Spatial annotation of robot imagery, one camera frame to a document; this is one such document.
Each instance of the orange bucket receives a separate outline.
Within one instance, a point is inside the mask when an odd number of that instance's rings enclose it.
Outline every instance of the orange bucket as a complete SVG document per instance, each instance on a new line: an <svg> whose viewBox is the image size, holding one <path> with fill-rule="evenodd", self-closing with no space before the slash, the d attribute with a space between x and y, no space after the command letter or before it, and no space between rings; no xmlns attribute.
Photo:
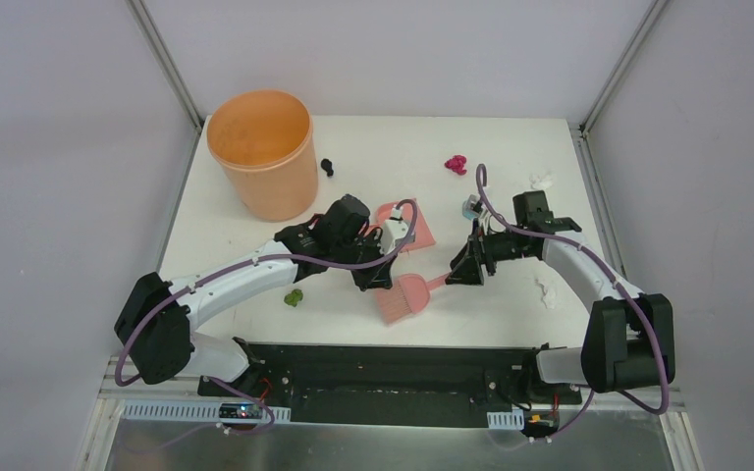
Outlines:
<svg viewBox="0 0 754 471"><path fill-rule="evenodd" d="M206 130L209 152L255 216L284 221L316 198L313 123L298 98L257 90L221 105Z"/></svg>

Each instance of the gray wall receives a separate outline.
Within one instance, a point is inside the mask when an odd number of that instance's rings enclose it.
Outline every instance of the gray wall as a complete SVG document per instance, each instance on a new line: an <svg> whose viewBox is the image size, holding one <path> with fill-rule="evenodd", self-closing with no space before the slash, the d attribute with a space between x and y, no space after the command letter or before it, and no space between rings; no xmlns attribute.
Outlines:
<svg viewBox="0 0 754 471"><path fill-rule="evenodd" d="M192 136L124 2L0 2L0 470L74 465Z"/></svg>
<svg viewBox="0 0 754 471"><path fill-rule="evenodd" d="M585 119L651 0L148 0L200 110Z"/></svg>
<svg viewBox="0 0 754 471"><path fill-rule="evenodd" d="M754 2L673 2L592 143L629 275L673 300L707 469L752 469Z"/></svg>

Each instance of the white tabletop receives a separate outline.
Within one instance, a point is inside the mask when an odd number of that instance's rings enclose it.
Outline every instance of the white tabletop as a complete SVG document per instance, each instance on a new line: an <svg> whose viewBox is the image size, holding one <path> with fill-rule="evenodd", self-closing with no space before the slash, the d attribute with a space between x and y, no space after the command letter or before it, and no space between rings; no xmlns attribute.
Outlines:
<svg viewBox="0 0 754 471"><path fill-rule="evenodd" d="M469 234L460 205L475 192L474 170L485 163L488 194L513 220L512 197L531 189L531 176L551 175L551 210L569 216L600 251L597 230L567 123L563 120L479 118L314 117L317 159L334 163L320 175L319 195L290 223L266 223L244 208L206 144L198 143L169 239L161 276L188 275L247 254L288 224L322 213L350 193L373 211L416 197L436 245L395 262L393 275L434 278L449 271ZM444 162L467 158L460 177ZM551 287L543 302L537 279ZM348 272L329 270L296 285L304 300L284 303L290 288L261 293L216 316L200 331L219 338L310 344L427 346L579 346L588 315L563 280L534 259L503 262L484 287L449 286L432 293L421 314L384 325L370 292L360 292Z"/></svg>

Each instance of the purple cable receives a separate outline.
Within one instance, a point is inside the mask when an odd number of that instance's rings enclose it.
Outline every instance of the purple cable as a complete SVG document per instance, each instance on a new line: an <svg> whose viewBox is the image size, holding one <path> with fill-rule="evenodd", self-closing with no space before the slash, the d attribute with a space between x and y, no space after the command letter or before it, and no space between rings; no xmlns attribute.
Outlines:
<svg viewBox="0 0 754 471"><path fill-rule="evenodd" d="M395 208L400 209L405 204L411 205L411 221L409 221L408 223L408 232L406 233L404 238L400 241L400 243L398 243L398 246L396 246L394 250L392 250L388 254L376 260L372 260L370 262L364 262L364 263L346 264L346 263L328 262L328 261L321 260L318 258L308 257L306 255L296 255L292 253L263 255L261 257L258 257L257 259L244 260L243 262L239 262L234 265L230 265L229 267L226 267L224 269L221 269L213 273L212 275L209 275L208 277L204 277L198 280L197 282L195 282L194 287L195 289L201 288L207 283L210 283L213 280L217 280L229 273L233 273L236 270L240 270L250 265L254 265L258 262L266 262L269 260L285 260L285 259L298 260L302 262L314 263L316 265L321 265L323 267L339 268L342 270L362 270L365 268L376 267L377 265L388 262L389 260L394 258L396 255L398 255L401 252L401 250L403 250L404 246L411 241L411 238L414 237L414 227L417 224L417 213L418 213L417 203L413 199L404 199L404 200L399 201L398 204L395 205ZM120 358L117 359L117 365L114 368L114 382L117 383L117 386L121 388L128 386L140 378L140 374L137 373L136 375L128 378L127 380L124 380L123 379L123 366L126 363L126 358L128 358L129 354L131 354L132 352L132 346L135 344L135 340L137 340L137 337L139 337L143 329L145 329L145 326L147 326L148 323L151 322L151 320L154 318L154 316L156 316L158 312L163 310L163 308L165 308L172 302L178 300L178 298L186 294L189 294L189 291L190 291L189 287L182 288L178 292L160 301L156 306L154 306L150 311L148 311L148 313L142 318L139 324L137 324L135 329L132 331L132 334L129 336L129 339L126 340L126 344L123 345L123 351L120 353Z"/></svg>
<svg viewBox="0 0 754 471"><path fill-rule="evenodd" d="M232 393L233 395L236 395L236 396L241 397L243 399L249 400L253 404L258 405L259 407L261 407L262 410L264 410L265 413L267 413L267 417L269 417L269 420L267 422L265 422L265 423L263 423L261 425L257 425L255 427L253 427L252 429L249 429L249 430L235 430L235 429L227 427L224 430L226 430L228 434L230 434L230 435L255 435L255 434L260 434L260 433L266 431L270 427L273 427L273 424L276 422L276 414L273 413L273 410L267 404L265 404L264 402L262 402L260 400L257 400L255 397L252 397L252 396L250 396L248 394L245 394L245 393L243 393L243 392L241 392L239 390L236 390L235 388L233 388L232 386L224 383L223 381L219 380L218 378L210 378L210 381L212 381L216 385L220 386L221 388L223 388L224 390L226 390L228 393ZM149 454L149 453L153 453L155 451L160 451L161 449L169 447L171 445L174 445L177 442L180 442L181 440L183 440L183 439L185 439L187 437L191 437L192 435L196 434L197 432L200 432L201 430L203 430L203 429L205 429L207 427L212 427L212 424L211 423L201 424L201 425L199 425L197 427L194 427L194 428L192 428L190 430L187 430L187 431L183 432L182 434L178 435L177 437L174 437L173 439L171 439L171 440L169 440L167 442L164 442L164 443L162 443L162 444L160 444L160 445L158 445L158 446L156 446L154 448L149 448L149 449L133 449L133 448L129 448L126 444L123 443L122 439L119 440L119 443L120 443L120 446L125 451L127 451L127 452L129 452L131 454Z"/></svg>
<svg viewBox="0 0 754 471"><path fill-rule="evenodd" d="M564 432L565 430L569 429L571 425L573 425L577 420L579 420L580 417L582 417L582 414L585 413L585 410L587 410L588 407L591 405L591 401L592 400L594 400L594 390L591 390L591 393L588 395L588 398L585 399L585 403L582 404L582 408L580 408L579 411L576 412L576 415L574 415L572 419L570 419L569 421L567 421L567 423L564 424L556 432L554 432L553 434L549 435L548 438L549 439L555 439L562 432ZM518 444L518 445L510 448L510 447L501 446L501 445L497 444L496 441L493 440L492 437L490 437L490 440L493 442L493 445L495 445L497 448L499 448L499 449L501 449L503 451L516 451L517 449L519 449L519 448L521 448L521 447L523 447L523 446L528 445L528 444L531 443L531 442L522 442L521 444Z"/></svg>
<svg viewBox="0 0 754 471"><path fill-rule="evenodd" d="M630 399L632 402L634 402L647 412L657 415L665 413L667 409L669 409L669 380L666 377L666 365L663 361L663 353L661 352L661 346L658 342L657 335L655 335L655 330L652 327L652 324L646 318L643 310L640 309L640 306L638 306L636 302L634 302L634 299L631 297L631 294L629 294L628 290L625 289L622 284L617 283L617 277L614 275L614 272L608 266L608 264L606 264L606 262L604 262L603 259L600 258L600 256L597 255L593 250L585 246L580 246L579 242L575 240L571 240L560 235L534 233L532 231L517 228L516 226L508 223L507 220L505 220L504 216L496 212L496 210L493 208L493 205L490 204L490 200L487 198L487 193L484 192L484 186L487 185L487 167L484 164L478 164L478 167L475 168L475 184L476 186L478 186L478 196L481 199L481 202L484 203L484 206L487 207L487 210L490 211L490 214L496 219L496 221L501 223L502 226L504 226L508 231L520 234L522 236L546 238L550 240L557 240L568 245L573 245L574 247L577 247L580 251L582 251L585 255L587 255L588 258L593 260L594 263L596 263L597 266L600 267L600 270L602 270L602 272L605 273L607 277L609 277L612 286L614 286L620 293L620 295L622 295L622 297L628 302L628 304L631 305L631 309L634 310L634 314L637 315L637 318L643 325L643 330L646 331L646 337L652 344L652 353L655 356L655 364L658 368L658 379L661 386L661 405L655 408L648 404L645 404L642 400L638 399L630 392L620 391L619 393Z"/></svg>
<svg viewBox="0 0 754 471"><path fill-rule="evenodd" d="M164 443L162 443L162 444L160 444L158 446L155 446L154 448L148 448L148 449L134 449L134 448L130 448L128 445L126 445L123 442L122 434L117 439L117 444L122 449L124 449L126 452L131 453L131 454L149 454L149 453L154 453L156 451L160 451L161 449L167 448L167 447L169 447L171 445L174 445L177 442L179 442L179 441L181 441L183 439L186 439L188 437L191 437L192 435L194 435L194 434L196 434L196 433L200 432L201 430L206 429L208 427L214 427L214 424L212 424L212 423L200 424L197 427L189 429L189 430L183 432L182 434L174 437L173 439L171 439L169 441L166 441L166 442L164 442Z"/></svg>

